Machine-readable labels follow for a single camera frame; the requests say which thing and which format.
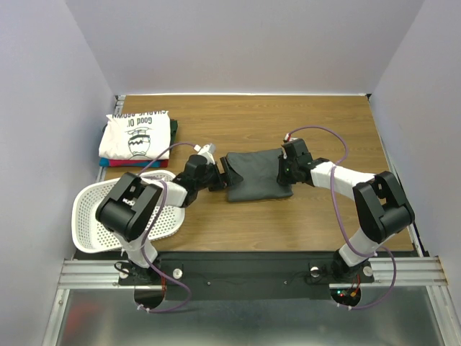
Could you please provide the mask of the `grey t shirt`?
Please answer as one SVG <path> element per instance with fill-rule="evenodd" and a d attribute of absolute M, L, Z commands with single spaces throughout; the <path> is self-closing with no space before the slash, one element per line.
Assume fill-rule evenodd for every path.
<path fill-rule="evenodd" d="M 277 182 L 278 158 L 281 154 L 280 148 L 248 153 L 228 153 L 226 159 L 230 168 L 243 177 L 241 182 L 228 188 L 228 202 L 290 198 L 293 195 L 291 186 L 280 185 Z"/>

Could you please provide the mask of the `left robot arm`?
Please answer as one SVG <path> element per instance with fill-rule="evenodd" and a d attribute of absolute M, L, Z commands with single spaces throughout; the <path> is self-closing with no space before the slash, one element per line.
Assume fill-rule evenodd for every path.
<path fill-rule="evenodd" d="M 191 155 L 183 172 L 168 182 L 148 182 L 140 175 L 125 173 L 98 205 L 96 220 L 119 240 L 128 259 L 136 265 L 135 275 L 143 283 L 154 283 L 160 277 L 161 268 L 154 262 L 158 252 L 148 243 L 147 236 L 161 210 L 166 206 L 186 208 L 203 189 L 219 191 L 243 181 L 226 158 L 220 161 L 222 172 L 205 155 Z"/>

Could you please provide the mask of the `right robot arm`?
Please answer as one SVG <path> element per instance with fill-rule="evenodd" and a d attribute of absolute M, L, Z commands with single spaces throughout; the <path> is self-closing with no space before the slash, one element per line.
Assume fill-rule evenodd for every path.
<path fill-rule="evenodd" d="M 394 174 L 357 172 L 324 158 L 314 159 L 301 138 L 285 136 L 277 182 L 330 190 L 337 216 L 336 193 L 354 201 L 359 229 L 345 238 L 345 245 L 335 251 L 331 264 L 332 275 L 340 281 L 354 277 L 380 246 L 415 221 L 413 208 Z"/>

